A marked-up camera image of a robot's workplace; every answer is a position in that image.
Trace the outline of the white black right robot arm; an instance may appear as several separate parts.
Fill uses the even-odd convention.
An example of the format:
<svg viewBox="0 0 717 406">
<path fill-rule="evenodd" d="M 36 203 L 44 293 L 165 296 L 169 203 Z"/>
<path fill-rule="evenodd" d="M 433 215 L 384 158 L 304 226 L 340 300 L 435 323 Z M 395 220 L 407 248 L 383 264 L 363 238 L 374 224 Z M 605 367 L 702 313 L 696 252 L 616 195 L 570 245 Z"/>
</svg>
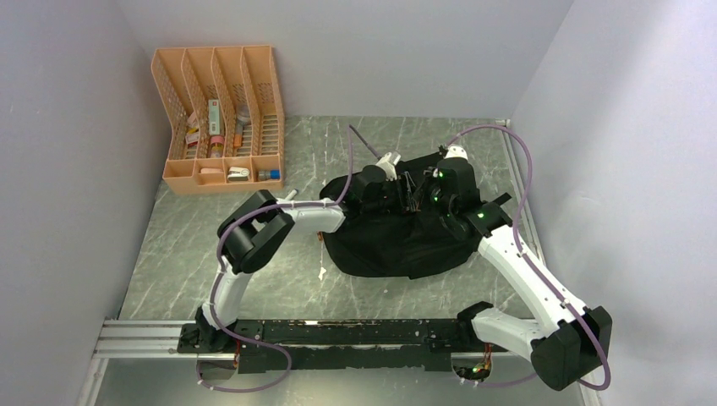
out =
<svg viewBox="0 0 717 406">
<path fill-rule="evenodd" d="M 509 195 L 482 200 L 473 167 L 461 157 L 438 161 L 434 180 L 430 204 L 439 212 L 441 224 L 458 240 L 473 243 L 533 316 L 519 319 L 478 302 L 457 316 L 458 343 L 467 350 L 491 343 L 517 354 L 556 391 L 606 366 L 610 314 L 601 306 L 589 308 L 539 262 L 501 207 Z"/>
</svg>

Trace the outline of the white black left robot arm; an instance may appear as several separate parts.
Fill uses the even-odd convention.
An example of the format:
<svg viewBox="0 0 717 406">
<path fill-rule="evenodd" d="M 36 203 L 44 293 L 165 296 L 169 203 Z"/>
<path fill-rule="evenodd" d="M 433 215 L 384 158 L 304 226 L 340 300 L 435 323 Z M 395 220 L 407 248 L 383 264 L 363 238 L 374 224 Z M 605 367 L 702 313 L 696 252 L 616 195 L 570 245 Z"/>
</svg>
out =
<svg viewBox="0 0 717 406">
<path fill-rule="evenodd" d="M 217 230 L 216 276 L 194 318 L 198 343 L 215 352 L 231 346 L 236 338 L 232 324 L 252 275 L 271 261 L 291 233 L 360 233 L 359 241 L 365 242 L 371 217 L 408 215 L 413 190 L 410 176 L 369 165 L 333 179 L 317 200 L 278 199 L 266 189 L 255 192 Z"/>
</svg>

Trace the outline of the black student backpack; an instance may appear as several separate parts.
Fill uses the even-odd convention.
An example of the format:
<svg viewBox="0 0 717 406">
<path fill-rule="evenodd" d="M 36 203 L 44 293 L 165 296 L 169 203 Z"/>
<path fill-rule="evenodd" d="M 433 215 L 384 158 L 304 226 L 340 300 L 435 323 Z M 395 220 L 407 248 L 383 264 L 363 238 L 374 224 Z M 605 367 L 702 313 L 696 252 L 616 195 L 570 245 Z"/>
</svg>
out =
<svg viewBox="0 0 717 406">
<path fill-rule="evenodd" d="M 360 233 L 332 237 L 323 234 L 327 251 L 341 272 L 356 277 L 407 277 L 418 279 L 447 272 L 476 252 L 469 241 L 431 241 L 423 234 L 424 170 L 444 159 L 445 151 L 400 161 L 398 174 L 410 172 L 415 182 L 416 212 L 403 219 L 373 216 L 367 241 Z"/>
</svg>

